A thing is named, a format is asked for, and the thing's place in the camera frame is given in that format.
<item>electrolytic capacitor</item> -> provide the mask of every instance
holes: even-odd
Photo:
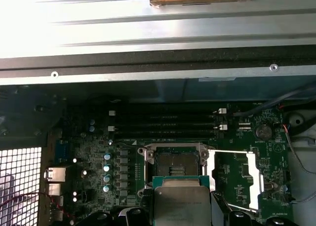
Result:
[[[283,192],[287,192],[287,191],[288,191],[287,185],[282,185],[282,186],[280,187],[280,190],[283,191]]]
[[[111,185],[110,184],[106,184],[104,187],[103,187],[103,191],[104,192],[109,192],[111,190]]]
[[[95,127],[94,127],[94,126],[90,126],[90,127],[89,127],[89,131],[90,131],[90,132],[94,132],[94,131],[95,131]]]
[[[81,171],[81,177],[82,177],[82,178],[88,177],[89,175],[91,175],[91,173],[92,173],[91,170],[83,169],[83,170]]]
[[[111,169],[111,165],[110,164],[106,164],[106,165],[103,166],[104,172],[109,172],[110,169]]]
[[[110,153],[106,153],[106,154],[104,155],[104,159],[105,159],[106,161],[110,160],[111,157],[112,157],[112,155],[111,155]]]
[[[76,196],[73,197],[73,202],[77,202],[77,201],[79,201],[81,199],[82,199],[82,196],[77,194]]]
[[[105,182],[105,183],[108,183],[108,182],[110,182],[110,180],[111,180],[111,178],[112,178],[112,176],[111,175],[105,175],[105,177],[103,178],[103,181]]]
[[[82,162],[81,158],[73,158],[73,163],[80,163]]]

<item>metal frame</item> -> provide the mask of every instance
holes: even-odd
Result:
[[[73,69],[74,75],[63,75],[64,69],[49,69],[45,76],[41,73],[45,71],[1,71],[3,75],[0,78],[0,85],[23,85],[23,84],[57,84],[57,83],[80,83],[80,82],[102,82],[102,81],[131,81],[131,80],[162,80],[162,79],[186,79],[186,78],[230,78],[231,80],[238,77],[265,77],[265,76],[298,76],[298,75],[316,75],[316,66],[285,66],[278,67],[277,71],[272,71],[270,67],[253,67],[253,68],[233,68],[233,69],[212,69],[212,70],[184,70],[184,71],[164,71],[164,72],[131,72],[131,73],[111,73],[101,74],[86,68]]]
[[[316,44],[314,0],[161,8],[149,0],[3,1],[0,58]]]
[[[225,153],[243,153],[246,155],[248,159],[248,171],[250,176],[253,178],[253,185],[249,187],[250,191],[250,204],[249,210],[259,210],[259,200],[258,196],[264,191],[264,180],[263,175],[260,173],[259,169],[256,167],[256,155],[253,152],[247,151],[222,151],[222,150],[208,150],[208,155],[210,156],[207,160],[207,174],[209,175],[210,179],[210,189],[215,189],[215,180],[212,177],[212,171],[214,170],[214,158],[215,153],[217,152],[225,152]]]
[[[155,151],[157,148],[163,148],[163,147],[195,147],[196,151],[199,152],[200,156],[200,165],[202,166],[203,175],[206,175],[207,173],[207,165],[209,163],[209,149],[215,149],[212,146],[205,145],[203,143],[152,143],[150,145],[146,145],[144,147],[141,147],[137,149],[138,154],[142,155],[144,157],[144,182],[145,182],[145,188],[150,187],[149,182],[147,179],[148,175],[148,164],[154,164],[155,163]],[[138,195],[140,192],[143,192],[144,189],[141,189],[138,191]]]

